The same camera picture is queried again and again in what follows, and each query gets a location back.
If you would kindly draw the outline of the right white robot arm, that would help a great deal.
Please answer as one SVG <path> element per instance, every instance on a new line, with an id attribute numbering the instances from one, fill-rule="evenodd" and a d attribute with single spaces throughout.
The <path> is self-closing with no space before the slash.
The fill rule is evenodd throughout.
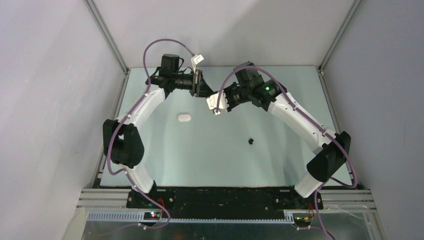
<path id="1" fill-rule="evenodd" d="M 232 76 L 236 76 L 237 83 L 229 87 L 222 85 L 218 92 L 219 99 L 226 99 L 227 111 L 250 102 L 282 120 L 314 153 L 290 196 L 295 208 L 304 209 L 311 202 L 310 195 L 350 160 L 350 135 L 345 131 L 337 133 L 318 122 L 274 76 L 252 62 L 235 67 L 229 74 Z"/>

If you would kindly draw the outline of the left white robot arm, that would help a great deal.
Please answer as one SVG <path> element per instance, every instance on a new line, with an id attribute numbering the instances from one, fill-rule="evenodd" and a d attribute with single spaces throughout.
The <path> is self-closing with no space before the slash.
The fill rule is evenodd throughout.
<path id="1" fill-rule="evenodd" d="M 132 188 L 140 191 L 138 201 L 145 208 L 153 208 L 158 194 L 151 189 L 156 184 L 142 162 L 145 147 L 141 139 L 142 125 L 153 111 L 174 90 L 187 90 L 196 98 L 207 98 L 214 94 L 199 69 L 186 73 L 180 64 L 184 59 L 175 54 L 164 54 L 161 65 L 146 80 L 144 94 L 127 113 L 116 119 L 106 119 L 102 125 L 103 150 L 110 171 L 111 164 L 122 166 L 129 177 Z"/>

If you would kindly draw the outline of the white earbud charging case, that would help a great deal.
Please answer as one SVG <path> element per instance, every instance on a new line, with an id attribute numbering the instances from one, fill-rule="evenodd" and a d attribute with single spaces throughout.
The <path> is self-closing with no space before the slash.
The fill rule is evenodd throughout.
<path id="1" fill-rule="evenodd" d="M 191 121 L 191 119 L 192 119 L 192 116 L 190 114 L 188 114 L 188 113 L 179 114 L 177 116 L 177 120 L 179 122 L 182 122 L 182 123 L 189 122 L 189 121 Z"/>

